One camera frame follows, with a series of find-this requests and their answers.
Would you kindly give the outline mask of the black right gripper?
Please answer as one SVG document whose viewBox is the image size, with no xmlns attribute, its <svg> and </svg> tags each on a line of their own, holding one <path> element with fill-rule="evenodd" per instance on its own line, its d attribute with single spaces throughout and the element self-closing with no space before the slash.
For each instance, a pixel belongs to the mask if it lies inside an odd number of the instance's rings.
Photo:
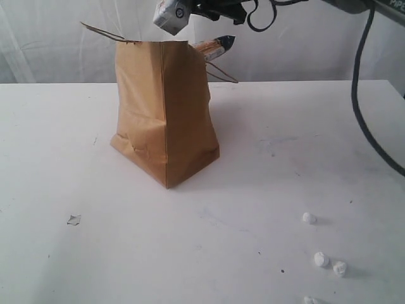
<svg viewBox="0 0 405 304">
<path fill-rule="evenodd" d="M 195 0 L 191 4 L 191 13 L 203 16 L 211 21 L 218 21 L 221 16 L 233 20 L 234 24 L 243 24 L 247 12 L 239 0 Z"/>
</svg>

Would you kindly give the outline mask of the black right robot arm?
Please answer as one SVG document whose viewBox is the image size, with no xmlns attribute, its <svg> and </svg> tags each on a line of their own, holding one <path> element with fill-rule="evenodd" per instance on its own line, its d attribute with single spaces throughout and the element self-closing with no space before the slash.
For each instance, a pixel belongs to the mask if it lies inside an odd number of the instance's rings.
<svg viewBox="0 0 405 304">
<path fill-rule="evenodd" d="M 234 25 L 243 24 L 248 13 L 242 6 L 245 1 L 191 1 L 191 13 L 204 16 L 212 21 L 217 21 L 220 16 L 225 16 L 234 21 Z M 404 1 L 329 1 L 324 3 L 357 15 L 374 5 L 375 10 L 390 20 L 404 25 Z"/>
</svg>

